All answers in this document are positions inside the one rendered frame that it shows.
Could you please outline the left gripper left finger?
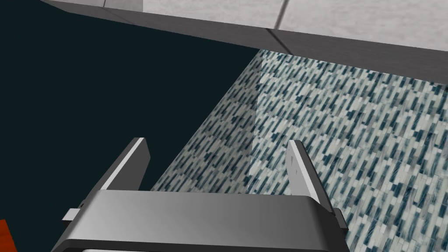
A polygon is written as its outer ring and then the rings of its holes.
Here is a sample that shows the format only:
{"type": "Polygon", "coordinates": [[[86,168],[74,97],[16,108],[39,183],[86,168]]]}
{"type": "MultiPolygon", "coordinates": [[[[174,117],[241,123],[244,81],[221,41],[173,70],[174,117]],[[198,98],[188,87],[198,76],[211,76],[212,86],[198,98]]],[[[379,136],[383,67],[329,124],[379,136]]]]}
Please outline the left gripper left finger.
{"type": "Polygon", "coordinates": [[[138,190],[150,158],[145,138],[133,138],[92,191],[138,190]]]}

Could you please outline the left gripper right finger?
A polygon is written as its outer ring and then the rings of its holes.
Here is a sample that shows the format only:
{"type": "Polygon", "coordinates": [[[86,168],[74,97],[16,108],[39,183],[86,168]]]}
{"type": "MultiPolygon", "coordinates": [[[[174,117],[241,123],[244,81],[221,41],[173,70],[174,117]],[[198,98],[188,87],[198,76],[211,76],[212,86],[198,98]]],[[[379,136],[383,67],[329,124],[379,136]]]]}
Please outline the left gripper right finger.
{"type": "Polygon", "coordinates": [[[288,141],[285,164],[291,194],[293,196],[309,196],[333,213],[332,204],[301,141],[288,141]]]}

